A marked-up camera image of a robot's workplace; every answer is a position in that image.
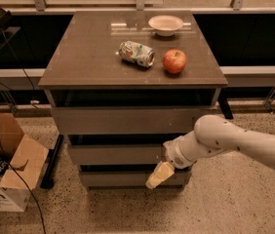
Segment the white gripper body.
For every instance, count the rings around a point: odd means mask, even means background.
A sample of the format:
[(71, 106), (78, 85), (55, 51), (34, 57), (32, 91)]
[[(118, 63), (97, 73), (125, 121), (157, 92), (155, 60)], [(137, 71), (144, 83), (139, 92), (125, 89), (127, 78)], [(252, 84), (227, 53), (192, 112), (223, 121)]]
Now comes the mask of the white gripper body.
[(190, 167), (192, 162), (187, 160), (179, 148), (178, 140), (169, 140), (164, 142), (165, 157), (177, 169)]

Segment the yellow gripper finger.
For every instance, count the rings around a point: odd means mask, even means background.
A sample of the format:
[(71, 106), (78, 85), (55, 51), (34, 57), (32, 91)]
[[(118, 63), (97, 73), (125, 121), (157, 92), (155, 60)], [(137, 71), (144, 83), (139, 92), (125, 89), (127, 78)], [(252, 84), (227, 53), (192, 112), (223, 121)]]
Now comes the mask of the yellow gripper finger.
[(146, 187), (154, 189), (162, 182), (166, 181), (175, 173), (175, 167), (169, 162), (159, 162), (146, 181)]

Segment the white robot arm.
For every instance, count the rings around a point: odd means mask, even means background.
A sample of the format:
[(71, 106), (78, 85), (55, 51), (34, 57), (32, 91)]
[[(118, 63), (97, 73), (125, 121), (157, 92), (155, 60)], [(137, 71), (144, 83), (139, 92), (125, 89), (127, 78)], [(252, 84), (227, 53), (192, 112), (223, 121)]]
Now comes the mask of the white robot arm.
[(154, 189), (174, 173), (175, 169), (191, 167), (196, 161), (214, 157), (230, 150), (258, 161), (275, 171), (275, 136), (238, 127), (215, 115), (200, 117), (194, 129), (164, 142), (165, 161), (160, 161), (145, 185)]

